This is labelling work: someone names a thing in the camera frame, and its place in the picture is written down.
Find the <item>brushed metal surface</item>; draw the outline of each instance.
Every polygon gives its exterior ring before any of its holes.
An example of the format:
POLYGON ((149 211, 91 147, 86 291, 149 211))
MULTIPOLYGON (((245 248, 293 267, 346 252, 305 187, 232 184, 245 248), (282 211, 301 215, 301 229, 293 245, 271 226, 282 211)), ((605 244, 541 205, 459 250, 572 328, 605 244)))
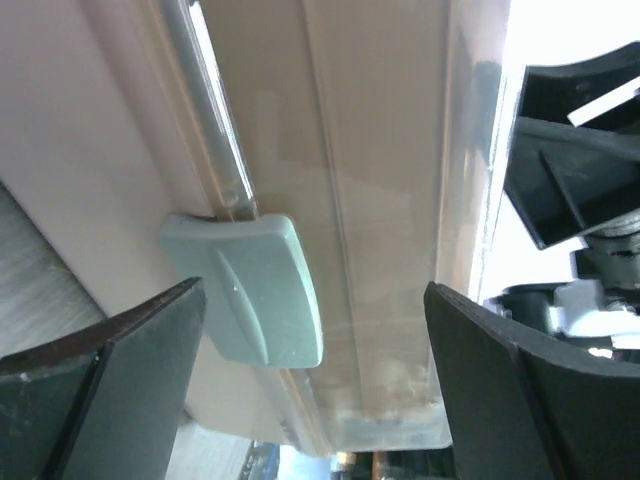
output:
POLYGON ((251 440, 212 432, 182 417, 167 480, 233 480, 242 471, 251 440))
POLYGON ((0 184, 0 357, 102 319, 96 303, 0 184))

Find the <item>white plastic piece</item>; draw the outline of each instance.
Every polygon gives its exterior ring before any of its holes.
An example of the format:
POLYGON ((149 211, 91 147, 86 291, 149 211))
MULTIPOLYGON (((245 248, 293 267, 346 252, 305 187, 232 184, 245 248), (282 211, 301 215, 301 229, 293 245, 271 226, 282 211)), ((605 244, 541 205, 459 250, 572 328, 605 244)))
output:
POLYGON ((617 350, 640 350, 640 334, 611 335, 611 344, 617 350))
POLYGON ((602 358, 612 358, 613 352, 608 348, 596 348, 591 347, 588 352, 594 357, 602 357, 602 358))
POLYGON ((627 310, 605 311, 604 292, 597 280, 576 280, 555 291, 561 307, 560 330, 570 337, 640 334, 640 317, 627 310))
POLYGON ((624 85, 574 110, 567 115, 567 118, 574 127, 584 125, 594 118, 607 113, 609 110, 613 110, 623 103, 633 100, 637 96, 638 89, 640 89, 640 77, 634 78, 624 85))

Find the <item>metal mechanism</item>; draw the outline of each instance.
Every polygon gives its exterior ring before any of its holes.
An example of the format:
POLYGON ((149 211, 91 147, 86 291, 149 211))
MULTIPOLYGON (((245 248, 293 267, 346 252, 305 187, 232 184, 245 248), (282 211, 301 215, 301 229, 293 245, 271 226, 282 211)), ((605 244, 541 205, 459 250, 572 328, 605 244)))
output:
POLYGON ((570 119, 639 75, 640 43, 530 68, 516 121, 507 195, 538 248, 574 236, 585 248, 572 254, 576 281, 512 287, 490 303, 585 348, 640 349, 640 102, 631 95, 579 127, 570 119))

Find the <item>black plastic part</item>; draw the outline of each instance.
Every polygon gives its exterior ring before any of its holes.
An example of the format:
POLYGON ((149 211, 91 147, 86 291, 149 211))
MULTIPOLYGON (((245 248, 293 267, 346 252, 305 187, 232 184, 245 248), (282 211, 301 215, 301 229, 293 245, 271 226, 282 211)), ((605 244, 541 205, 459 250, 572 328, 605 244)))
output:
POLYGON ((640 365, 433 283, 425 314, 461 478, 640 478, 640 365))
POLYGON ((578 278, 600 280, 605 289, 640 287, 640 232, 620 237, 585 237, 588 248, 573 252, 578 278))
POLYGON ((0 359, 0 478, 164 478, 204 306, 186 280, 0 359))
POLYGON ((640 76, 640 43, 576 65, 529 68, 505 191, 538 248, 640 208, 640 102, 583 127, 567 115, 640 76))
POLYGON ((554 293, 564 283, 544 283, 511 287, 495 301, 509 312, 510 317, 527 327, 547 335, 554 335, 551 307, 554 293))
POLYGON ((640 315, 640 290, 609 288, 606 290, 606 295, 610 301, 626 303, 636 311, 636 315, 640 315))

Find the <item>translucent plastic cover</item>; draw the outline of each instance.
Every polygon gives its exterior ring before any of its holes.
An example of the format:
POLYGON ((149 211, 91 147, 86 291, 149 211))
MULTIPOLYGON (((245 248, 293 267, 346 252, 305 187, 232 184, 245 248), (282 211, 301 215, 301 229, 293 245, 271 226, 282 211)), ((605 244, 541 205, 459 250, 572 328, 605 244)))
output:
POLYGON ((451 441, 422 295, 479 293, 524 72, 511 3, 201 0, 258 212, 294 218, 318 295, 324 360, 279 377, 309 453, 451 441))

